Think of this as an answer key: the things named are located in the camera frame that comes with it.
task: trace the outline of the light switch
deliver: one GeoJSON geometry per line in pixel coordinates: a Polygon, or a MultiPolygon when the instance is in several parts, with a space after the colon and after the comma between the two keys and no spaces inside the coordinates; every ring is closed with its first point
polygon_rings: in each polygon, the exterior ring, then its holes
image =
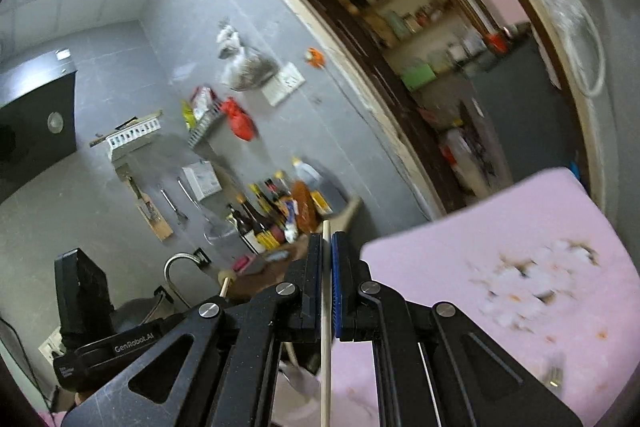
{"type": "Polygon", "coordinates": [[[262,87],[262,93],[272,107],[276,107],[282,100],[305,83],[305,77],[291,62],[262,87]]]}

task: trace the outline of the metal spoon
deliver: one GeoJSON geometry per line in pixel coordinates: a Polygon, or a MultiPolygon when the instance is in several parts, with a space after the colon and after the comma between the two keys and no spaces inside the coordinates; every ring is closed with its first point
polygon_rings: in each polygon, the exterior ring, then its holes
{"type": "Polygon", "coordinates": [[[187,227],[187,221],[189,220],[187,215],[183,214],[180,210],[178,210],[178,207],[175,206],[174,202],[171,200],[171,198],[166,193],[164,188],[162,188],[162,185],[158,185],[158,189],[160,190],[160,194],[162,194],[162,197],[164,197],[166,202],[169,203],[169,206],[171,207],[172,211],[175,212],[175,215],[178,218],[178,225],[180,225],[183,229],[185,229],[187,227]]]}

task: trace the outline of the blue gripper pad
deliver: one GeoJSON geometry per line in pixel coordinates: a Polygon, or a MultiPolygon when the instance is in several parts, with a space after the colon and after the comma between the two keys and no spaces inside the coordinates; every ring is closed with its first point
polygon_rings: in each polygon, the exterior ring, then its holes
{"type": "Polygon", "coordinates": [[[334,282],[334,336],[340,338],[342,334],[342,295],[340,293],[340,240],[338,233],[334,233],[331,237],[331,263],[332,263],[332,280],[334,282]]]}

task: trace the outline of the bottle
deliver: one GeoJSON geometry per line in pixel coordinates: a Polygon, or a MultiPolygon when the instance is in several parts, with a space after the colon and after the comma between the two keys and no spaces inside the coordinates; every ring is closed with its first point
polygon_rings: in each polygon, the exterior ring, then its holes
{"type": "Polygon", "coordinates": [[[247,245],[247,248],[257,255],[264,253],[267,249],[264,245],[260,244],[255,237],[254,227],[252,227],[251,221],[247,217],[244,217],[242,212],[236,210],[231,204],[228,204],[226,207],[231,212],[227,219],[236,227],[240,238],[244,241],[245,245],[247,245]]]}
{"type": "Polygon", "coordinates": [[[298,179],[308,187],[318,214],[327,217],[345,209],[347,202],[331,181],[299,158],[293,158],[293,166],[298,179]]]}
{"type": "Polygon", "coordinates": [[[284,237],[287,243],[293,243],[298,238],[298,224],[296,222],[296,202],[288,196],[284,201],[287,208],[287,222],[284,225],[284,237]]]}
{"type": "Polygon", "coordinates": [[[316,215],[314,200],[311,198],[311,193],[305,182],[296,180],[293,183],[291,198],[293,199],[296,213],[296,224],[300,232],[315,232],[318,228],[318,216],[316,215]]]}
{"type": "Polygon", "coordinates": [[[249,188],[254,193],[256,200],[258,200],[258,204],[262,211],[271,219],[273,219],[274,223],[277,225],[284,225],[286,222],[286,216],[282,213],[282,211],[273,203],[267,196],[265,196],[258,184],[252,183],[249,185],[249,188]]]}
{"type": "Polygon", "coordinates": [[[282,245],[286,239],[284,232],[271,219],[263,216],[255,210],[254,206],[247,201],[244,194],[238,194],[238,203],[242,205],[242,209],[249,216],[254,229],[255,238],[258,243],[263,245],[267,250],[272,250],[282,245]]]}
{"type": "Polygon", "coordinates": [[[275,178],[278,180],[278,183],[280,184],[280,187],[282,187],[282,190],[284,191],[284,193],[286,193],[286,194],[288,194],[290,196],[291,195],[291,182],[287,178],[287,175],[283,171],[278,171],[275,174],[275,178]]]}
{"type": "Polygon", "coordinates": [[[290,200],[291,196],[289,196],[289,194],[287,194],[282,188],[278,188],[271,178],[266,179],[264,181],[264,185],[269,191],[273,204],[277,206],[278,210],[285,216],[285,219],[288,219],[289,211],[287,210],[286,201],[290,200]]]}

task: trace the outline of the door frame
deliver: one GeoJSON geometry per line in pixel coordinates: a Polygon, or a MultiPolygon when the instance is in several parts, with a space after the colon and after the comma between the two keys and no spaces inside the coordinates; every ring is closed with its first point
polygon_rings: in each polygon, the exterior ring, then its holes
{"type": "Polygon", "coordinates": [[[368,76],[345,44],[334,33],[328,23],[316,12],[308,0],[283,0],[295,15],[318,40],[325,54],[340,70],[363,106],[372,114],[380,129],[388,139],[393,152],[398,156],[407,178],[427,216],[438,219],[447,214],[445,207],[414,147],[410,144],[401,125],[383,100],[382,95],[373,87],[368,76]]]}
{"type": "MultiPolygon", "coordinates": [[[[398,121],[386,107],[382,97],[371,85],[366,74],[351,57],[338,36],[327,22],[316,12],[307,0],[283,0],[318,40],[328,57],[351,84],[364,106],[376,118],[393,150],[404,164],[409,179],[417,194],[427,205],[431,218],[442,217],[445,209],[427,172],[422,167],[415,150],[402,132],[398,121]]],[[[529,15],[536,33],[540,36],[545,51],[552,57],[552,65],[562,85],[564,93],[575,107],[582,139],[585,145],[588,166],[588,187],[594,203],[603,211],[610,222],[615,223],[618,206],[618,150],[610,132],[613,122],[608,95],[596,100],[585,99],[577,88],[577,81],[568,55],[558,32],[555,21],[542,0],[519,0],[529,15]]]]}

